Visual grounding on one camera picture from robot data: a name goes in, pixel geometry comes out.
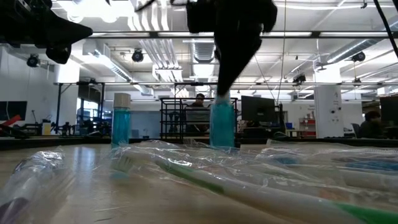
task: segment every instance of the wooden table surface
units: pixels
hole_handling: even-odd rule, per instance
[[[23,158],[54,149],[1,151],[0,183]],[[110,145],[61,149],[76,184],[51,223],[287,223],[168,174],[114,178],[106,162]]]

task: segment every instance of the office chair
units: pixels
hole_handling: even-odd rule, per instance
[[[361,136],[359,136],[359,129],[361,128],[360,125],[355,123],[351,123],[351,125],[353,126],[355,137],[357,139],[361,138]]]

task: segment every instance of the blue bottle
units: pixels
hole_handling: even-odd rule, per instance
[[[130,94],[115,93],[113,100],[112,146],[129,144]]]
[[[211,106],[210,145],[214,147],[234,147],[235,113],[229,97],[216,100]]]

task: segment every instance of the computer monitor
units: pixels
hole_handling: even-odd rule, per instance
[[[398,126],[398,96],[380,97],[381,120],[385,125]]]
[[[242,96],[242,120],[276,122],[275,100]]]

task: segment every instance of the white bottle cap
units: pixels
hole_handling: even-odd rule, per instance
[[[113,99],[113,108],[130,108],[130,94],[115,93]]]

